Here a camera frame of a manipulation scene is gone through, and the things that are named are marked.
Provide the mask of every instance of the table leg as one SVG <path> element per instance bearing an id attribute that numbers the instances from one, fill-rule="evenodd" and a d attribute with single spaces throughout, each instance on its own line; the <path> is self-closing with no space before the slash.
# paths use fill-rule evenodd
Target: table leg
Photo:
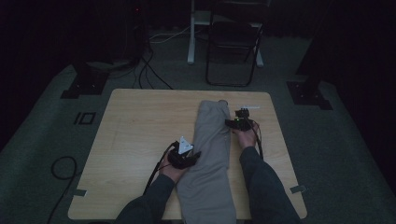
<path id="1" fill-rule="evenodd" d="M 260 54 L 260 51 L 257 52 L 256 65 L 258 67 L 264 67 L 264 62 L 262 61 L 262 55 Z"/>
<path id="2" fill-rule="evenodd" d="M 189 54 L 187 56 L 187 63 L 194 64 L 195 56 L 195 3 L 191 0 L 191 25 L 190 25 L 190 45 Z"/>

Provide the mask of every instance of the cord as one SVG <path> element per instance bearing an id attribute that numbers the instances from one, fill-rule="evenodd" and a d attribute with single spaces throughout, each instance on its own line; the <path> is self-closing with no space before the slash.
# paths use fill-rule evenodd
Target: cord
<path id="1" fill-rule="evenodd" d="M 151 67 L 151 65 L 149 65 L 149 62 L 151 61 L 151 59 L 152 59 L 153 56 L 154 56 L 154 51 L 153 51 L 152 49 L 150 49 L 149 52 L 151 53 L 151 55 L 149 56 L 149 58 L 148 58 L 147 61 L 146 61 L 146 59 L 145 59 L 143 56 L 141 57 L 141 59 L 142 59 L 142 61 L 143 61 L 143 63 L 144 63 L 144 66 L 143 66 L 142 69 L 140 70 L 140 73 L 139 73 L 139 76 L 138 76 L 138 79 L 137 79 L 137 80 L 138 80 L 138 83 L 139 83 L 140 89 L 143 89 L 143 86 L 142 86 L 142 76 L 143 76 L 143 72 L 146 72 L 146 73 L 145 73 L 146 80 L 147 80 L 148 84 L 150 85 L 150 87 L 151 87 L 152 89 L 154 89 L 154 87 L 153 87 L 153 86 L 151 85 L 151 83 L 149 82 L 149 77 L 148 77 L 148 68 L 149 68 L 156 78 L 158 78 L 158 79 L 159 79 L 163 84 L 165 84 L 170 90 L 173 90 L 173 88 L 172 88 L 166 81 L 164 81 L 160 76 L 158 76 L 158 74 L 154 71 L 154 69 Z"/>
<path id="2" fill-rule="evenodd" d="M 256 135 L 257 146 L 259 147 L 260 158 L 261 158 L 262 160 L 264 160 L 264 156 L 262 155 L 262 130 L 260 129 L 260 125 L 259 125 L 258 122 L 256 122 L 256 121 L 253 120 L 253 122 L 255 122 L 255 123 L 257 124 L 257 127 L 258 127 L 258 129 L 259 129 L 259 133 L 260 133 L 260 137 L 259 137 L 259 135 L 257 134 L 256 130 L 254 130 L 253 125 L 251 125 L 251 123 L 248 122 L 248 117 L 247 117 L 247 116 L 244 116 L 244 120 L 247 121 L 247 123 L 248 123 L 248 125 L 250 126 L 251 130 L 252 130 L 252 131 L 254 132 L 254 134 Z"/>
<path id="3" fill-rule="evenodd" d="M 160 171 L 161 169 L 165 168 L 166 166 L 170 166 L 170 165 L 172 165 L 172 164 L 171 164 L 171 163 L 169 163 L 169 164 L 166 164 L 166 165 L 164 165 L 164 166 L 162 166 L 162 167 L 158 168 L 158 170 L 157 170 L 157 171 Z"/>
<path id="4" fill-rule="evenodd" d="M 169 149 L 170 149 L 171 147 L 175 147 L 176 144 L 177 144 L 177 142 L 172 143 L 172 144 L 165 150 L 165 152 L 164 152 L 163 155 L 161 156 L 161 159 L 157 162 L 157 165 L 155 165 L 155 168 L 154 168 L 154 170 L 152 171 L 151 176 L 150 176 L 149 179 L 148 179 L 148 183 L 147 183 L 147 185 L 146 185 L 146 187 L 145 187 L 145 191 L 143 192 L 143 195 L 145 195 L 146 192 L 148 191 L 149 186 L 151 185 L 152 179 L 154 178 L 154 176 L 155 176 L 155 174 L 157 173 L 157 171 L 159 171 L 159 170 L 162 169 L 163 167 L 167 166 L 167 165 L 165 165 L 165 166 L 159 168 L 160 165 L 161 165 L 161 162 L 163 162 L 163 158 L 165 157 L 166 153 L 168 153 L 168 151 L 169 151 Z"/>
<path id="5" fill-rule="evenodd" d="M 56 164 L 57 164 L 59 161 L 66 160 L 66 159 L 69 159 L 69 160 L 71 160 L 71 161 L 73 162 L 73 166 L 74 166 L 73 174 L 70 175 L 70 176 L 66 176 L 66 177 L 59 176 L 59 175 L 57 175 L 57 174 L 55 173 L 55 166 L 56 166 Z M 61 195 L 61 197 L 58 199 L 58 202 L 57 202 L 57 203 L 55 204 L 55 206 L 52 208 L 52 211 L 50 212 L 50 215 L 49 215 L 49 219 L 47 220 L 47 224 L 50 224 L 50 222 L 51 222 L 51 220 L 52 220 L 52 217 L 53 217 L 53 215 L 54 215 L 56 209 L 58 208 L 58 206 L 59 206 L 59 204 L 61 203 L 61 201 L 62 201 L 62 199 L 64 198 L 64 196 L 67 195 L 67 193 L 68 193 L 68 191 L 69 191 L 69 189 L 70 189 L 70 186 L 71 186 L 72 183 L 74 182 L 75 178 L 76 178 L 77 176 L 79 176 L 79 175 L 82 174 L 82 172 L 77 172 L 77 169 L 78 169 L 78 168 L 77 168 L 77 161 L 76 161 L 76 159 L 74 159 L 74 158 L 71 157 L 71 156 L 64 156 L 64 157 L 61 157 L 61 158 L 57 159 L 57 160 L 51 165 L 50 171 L 51 171 L 52 175 L 53 175 L 55 178 L 60 179 L 60 180 L 69 180 L 69 183 L 67 184 L 67 187 L 64 189 L 64 193 L 63 193 L 63 194 Z"/>
<path id="6" fill-rule="evenodd" d="M 170 39 L 172 39 L 172 38 L 174 38 L 174 37 L 176 37 L 176 36 L 178 36 L 178 35 L 182 35 L 182 34 L 183 34 L 186 30 L 188 30 L 189 28 L 190 28 L 190 26 L 188 26 L 187 28 L 185 28 L 184 30 L 180 31 L 180 32 L 177 33 L 177 34 L 157 34 L 157 35 L 154 35 L 154 36 L 150 37 L 149 39 L 155 38 L 155 37 L 160 36 L 160 35 L 171 35 L 171 36 L 168 37 L 168 38 L 166 38 L 166 39 L 163 40 L 163 41 L 150 42 L 150 43 L 151 43 L 151 44 L 162 44 L 162 43 L 165 43 L 166 41 L 168 41 L 168 40 L 170 40 Z"/>
<path id="7" fill-rule="evenodd" d="M 132 89 L 134 89 L 134 84 L 136 83 L 136 81 L 137 81 L 137 76 L 136 76 L 136 69 L 134 70 L 134 83 L 132 84 Z"/>

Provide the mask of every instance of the gray sleeve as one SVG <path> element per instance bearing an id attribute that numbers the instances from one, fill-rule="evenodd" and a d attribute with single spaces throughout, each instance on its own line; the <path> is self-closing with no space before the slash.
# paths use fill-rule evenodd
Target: gray sleeve
<path id="1" fill-rule="evenodd" d="M 239 161 L 247 187 L 253 223 L 302 223 L 274 169 L 247 147 Z"/>
<path id="2" fill-rule="evenodd" d="M 166 175 L 158 175 L 148 188 L 146 195 L 129 202 L 118 215 L 115 224 L 141 223 L 152 224 L 163 218 L 175 183 Z"/>

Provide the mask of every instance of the desk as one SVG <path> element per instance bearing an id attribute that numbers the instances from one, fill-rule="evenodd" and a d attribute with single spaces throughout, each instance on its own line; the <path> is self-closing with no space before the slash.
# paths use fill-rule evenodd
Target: desk
<path id="1" fill-rule="evenodd" d="M 191 0 L 191 18 L 190 18 L 190 44 L 189 54 L 187 56 L 187 63 L 193 64 L 195 61 L 195 25 L 209 25 L 210 11 L 195 11 L 195 0 Z M 262 55 L 260 51 L 257 53 L 256 64 L 258 67 L 263 67 Z"/>
<path id="2" fill-rule="evenodd" d="M 301 193 L 291 194 L 297 179 L 271 97 L 265 92 L 114 90 L 94 139 L 68 215 L 72 219 L 115 219 L 123 206 L 143 194 L 149 176 L 165 149 L 183 135 L 193 143 L 202 100 L 226 100 L 230 113 L 242 105 L 260 123 L 265 160 L 279 175 L 300 217 L 306 216 Z M 250 219 L 248 194 L 239 163 L 240 148 L 232 134 L 228 176 L 238 219 Z M 163 219 L 181 219 L 174 191 Z"/>

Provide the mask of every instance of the folded fabric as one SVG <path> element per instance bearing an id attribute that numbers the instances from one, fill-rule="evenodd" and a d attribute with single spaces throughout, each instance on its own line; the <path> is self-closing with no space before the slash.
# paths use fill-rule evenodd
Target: folded fabric
<path id="1" fill-rule="evenodd" d="M 226 101 L 202 101 L 194 130 L 194 153 L 201 157 L 177 183 L 187 224 L 234 224 L 236 212 L 227 176 L 230 160 L 230 118 Z"/>

